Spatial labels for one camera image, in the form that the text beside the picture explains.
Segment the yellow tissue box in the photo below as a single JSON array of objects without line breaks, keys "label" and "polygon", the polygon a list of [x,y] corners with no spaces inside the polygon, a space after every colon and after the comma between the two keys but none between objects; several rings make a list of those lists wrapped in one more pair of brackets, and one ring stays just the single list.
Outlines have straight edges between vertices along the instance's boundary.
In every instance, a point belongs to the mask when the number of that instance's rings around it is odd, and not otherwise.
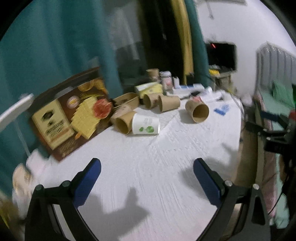
[{"label": "yellow tissue box", "polygon": [[135,86],[134,89],[135,92],[139,95],[140,99],[143,99],[145,94],[163,93],[163,86],[157,82],[141,84]]}]

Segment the white desk lamp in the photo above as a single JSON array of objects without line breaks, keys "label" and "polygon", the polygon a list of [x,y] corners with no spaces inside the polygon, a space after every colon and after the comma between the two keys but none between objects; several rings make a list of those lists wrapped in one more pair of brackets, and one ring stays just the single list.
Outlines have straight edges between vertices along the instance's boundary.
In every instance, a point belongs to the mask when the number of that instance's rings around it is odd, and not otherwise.
[{"label": "white desk lamp", "polygon": [[1,132],[16,118],[22,114],[23,112],[27,111],[28,108],[32,105],[34,101],[34,95],[28,94],[23,96],[18,102],[13,104],[10,108],[4,111],[0,117],[0,130]]}]

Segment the brown cracker box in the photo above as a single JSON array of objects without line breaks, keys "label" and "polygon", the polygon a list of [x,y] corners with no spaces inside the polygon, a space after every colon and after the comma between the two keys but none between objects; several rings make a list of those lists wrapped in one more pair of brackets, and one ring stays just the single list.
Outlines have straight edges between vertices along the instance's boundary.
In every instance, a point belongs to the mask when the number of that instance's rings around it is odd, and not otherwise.
[{"label": "brown cracker box", "polygon": [[57,161],[111,125],[113,104],[99,70],[94,67],[68,78],[29,107],[36,136]]}]

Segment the black monitor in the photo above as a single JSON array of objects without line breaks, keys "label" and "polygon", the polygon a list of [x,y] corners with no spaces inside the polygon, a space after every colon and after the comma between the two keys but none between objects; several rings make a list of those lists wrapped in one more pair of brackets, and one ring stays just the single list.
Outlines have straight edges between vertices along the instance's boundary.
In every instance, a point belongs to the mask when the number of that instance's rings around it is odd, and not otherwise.
[{"label": "black monitor", "polygon": [[224,72],[237,70],[236,45],[227,42],[206,43],[209,66]]}]

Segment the upright brown paper cup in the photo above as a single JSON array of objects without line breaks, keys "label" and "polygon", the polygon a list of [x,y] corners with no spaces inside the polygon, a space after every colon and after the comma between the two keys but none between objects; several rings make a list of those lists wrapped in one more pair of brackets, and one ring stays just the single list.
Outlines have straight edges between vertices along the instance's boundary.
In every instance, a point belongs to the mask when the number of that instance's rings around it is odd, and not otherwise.
[{"label": "upright brown paper cup", "polygon": [[151,81],[153,81],[153,82],[159,81],[159,69],[158,68],[147,69],[146,73]]}]

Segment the white pill bottle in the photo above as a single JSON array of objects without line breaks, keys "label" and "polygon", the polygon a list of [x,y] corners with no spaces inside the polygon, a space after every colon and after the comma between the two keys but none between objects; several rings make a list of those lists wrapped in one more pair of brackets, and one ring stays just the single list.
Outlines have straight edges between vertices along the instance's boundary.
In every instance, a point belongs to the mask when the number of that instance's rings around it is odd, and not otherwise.
[{"label": "white pill bottle", "polygon": [[164,90],[171,90],[173,88],[173,81],[170,71],[161,71],[159,73],[161,78],[162,86]]}]

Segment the white long box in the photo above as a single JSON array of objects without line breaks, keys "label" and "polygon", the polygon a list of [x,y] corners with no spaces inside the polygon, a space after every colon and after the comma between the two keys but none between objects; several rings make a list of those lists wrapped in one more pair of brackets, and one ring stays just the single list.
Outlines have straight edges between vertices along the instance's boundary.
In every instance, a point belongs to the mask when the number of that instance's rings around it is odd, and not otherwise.
[{"label": "white long box", "polygon": [[195,91],[203,92],[204,90],[203,85],[195,83],[193,85],[179,85],[177,88],[173,88],[172,91],[174,95],[186,95]]}]

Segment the grey bed headboard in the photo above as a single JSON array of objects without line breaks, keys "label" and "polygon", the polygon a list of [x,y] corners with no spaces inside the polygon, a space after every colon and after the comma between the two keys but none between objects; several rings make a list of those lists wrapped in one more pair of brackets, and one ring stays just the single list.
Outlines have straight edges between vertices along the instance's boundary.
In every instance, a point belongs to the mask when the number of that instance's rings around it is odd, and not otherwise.
[{"label": "grey bed headboard", "polygon": [[256,51],[256,63],[256,90],[271,92],[274,81],[295,85],[295,56],[289,51],[266,42]]}]

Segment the white paper cup green print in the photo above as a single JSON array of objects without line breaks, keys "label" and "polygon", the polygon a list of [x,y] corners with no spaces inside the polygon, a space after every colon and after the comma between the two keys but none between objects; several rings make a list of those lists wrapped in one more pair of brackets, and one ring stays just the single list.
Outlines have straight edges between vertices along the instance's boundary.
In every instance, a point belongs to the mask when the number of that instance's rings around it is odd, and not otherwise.
[{"label": "white paper cup green print", "polygon": [[158,135],[160,132],[159,118],[136,113],[132,118],[134,135]]}]

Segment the green bed sheet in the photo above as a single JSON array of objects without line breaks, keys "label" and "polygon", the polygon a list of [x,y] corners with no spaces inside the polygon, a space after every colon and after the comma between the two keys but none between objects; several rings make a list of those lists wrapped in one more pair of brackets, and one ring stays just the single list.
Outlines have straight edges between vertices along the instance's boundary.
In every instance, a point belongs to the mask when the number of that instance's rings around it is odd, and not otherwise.
[{"label": "green bed sheet", "polygon": [[[295,100],[293,95],[293,84],[282,84],[275,81],[272,84],[271,90],[261,89],[260,94],[263,99],[264,110],[288,116],[295,108]],[[280,155],[275,155],[276,163],[276,196],[278,202],[274,209],[273,222],[277,228],[286,228],[289,223],[289,212],[287,207],[287,198],[281,194],[283,182],[280,179]]]}]

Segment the brown paper tray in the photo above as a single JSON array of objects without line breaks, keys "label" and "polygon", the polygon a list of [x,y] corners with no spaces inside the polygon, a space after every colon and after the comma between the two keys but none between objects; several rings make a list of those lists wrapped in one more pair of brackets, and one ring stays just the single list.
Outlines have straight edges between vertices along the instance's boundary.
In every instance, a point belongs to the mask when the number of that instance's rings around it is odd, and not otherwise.
[{"label": "brown paper tray", "polygon": [[113,109],[120,108],[123,104],[128,104],[133,110],[139,106],[139,95],[137,93],[125,93],[117,98],[112,99]]}]

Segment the brown paper cup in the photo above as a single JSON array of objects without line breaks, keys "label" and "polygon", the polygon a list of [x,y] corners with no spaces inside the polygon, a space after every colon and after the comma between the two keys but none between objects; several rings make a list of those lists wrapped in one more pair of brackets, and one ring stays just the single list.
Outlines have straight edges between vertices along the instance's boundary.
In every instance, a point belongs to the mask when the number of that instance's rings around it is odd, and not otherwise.
[{"label": "brown paper cup", "polygon": [[190,99],[185,104],[185,109],[195,123],[202,123],[209,116],[208,106],[201,100]]},{"label": "brown paper cup", "polygon": [[145,94],[143,97],[145,107],[148,109],[155,108],[159,104],[159,97],[162,95],[162,93]]},{"label": "brown paper cup", "polygon": [[151,81],[153,81],[153,82],[159,81],[159,69],[158,68],[147,69],[146,73]]},{"label": "brown paper cup", "polygon": [[179,108],[181,105],[180,98],[178,96],[159,96],[159,109],[160,112],[166,112]]},{"label": "brown paper cup", "polygon": [[135,111],[116,111],[111,117],[111,123],[120,131],[121,133],[127,135],[132,130],[132,119],[136,114]]}]

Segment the brown paper cup lying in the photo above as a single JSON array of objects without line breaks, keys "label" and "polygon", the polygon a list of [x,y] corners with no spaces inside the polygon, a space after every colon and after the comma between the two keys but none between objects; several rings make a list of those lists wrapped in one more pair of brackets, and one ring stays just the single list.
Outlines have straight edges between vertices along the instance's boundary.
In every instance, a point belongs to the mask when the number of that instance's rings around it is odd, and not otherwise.
[{"label": "brown paper cup lying", "polygon": [[143,97],[145,107],[148,109],[155,108],[159,104],[159,97],[162,95],[162,93],[145,94]]},{"label": "brown paper cup lying", "polygon": [[111,123],[120,131],[121,133],[127,135],[132,130],[132,119],[136,114],[135,111],[116,111],[111,117]]},{"label": "brown paper cup lying", "polygon": [[160,112],[166,112],[179,108],[181,105],[180,98],[178,96],[159,96],[159,109]]}]

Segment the white tablecloth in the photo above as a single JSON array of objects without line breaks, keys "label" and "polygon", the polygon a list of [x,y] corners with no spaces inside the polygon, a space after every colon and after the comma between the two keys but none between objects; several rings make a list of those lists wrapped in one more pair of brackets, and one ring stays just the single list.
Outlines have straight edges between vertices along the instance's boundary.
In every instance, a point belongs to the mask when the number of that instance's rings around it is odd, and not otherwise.
[{"label": "white tablecloth", "polygon": [[[224,116],[214,112],[230,105]],[[157,116],[161,130],[155,136],[124,135],[108,128],[80,149],[57,162],[32,152],[26,168],[14,175],[13,200],[27,212],[34,187],[56,187],[71,180],[93,158],[102,171],[79,212],[99,240],[196,240],[216,208],[208,201],[193,172],[202,158],[223,179],[233,179],[238,166],[242,105],[224,96],[208,104],[210,113],[194,123],[181,106]]]}]

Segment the blue white paper strip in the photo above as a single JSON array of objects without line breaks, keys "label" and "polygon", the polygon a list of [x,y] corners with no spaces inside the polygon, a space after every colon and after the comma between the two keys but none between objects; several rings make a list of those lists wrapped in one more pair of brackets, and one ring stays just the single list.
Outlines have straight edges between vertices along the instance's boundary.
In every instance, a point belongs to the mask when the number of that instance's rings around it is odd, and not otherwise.
[{"label": "blue white paper strip", "polygon": [[221,116],[224,116],[225,114],[227,114],[227,112],[229,112],[229,110],[230,110],[230,105],[223,104],[220,107],[215,108],[214,112],[221,115]]}]

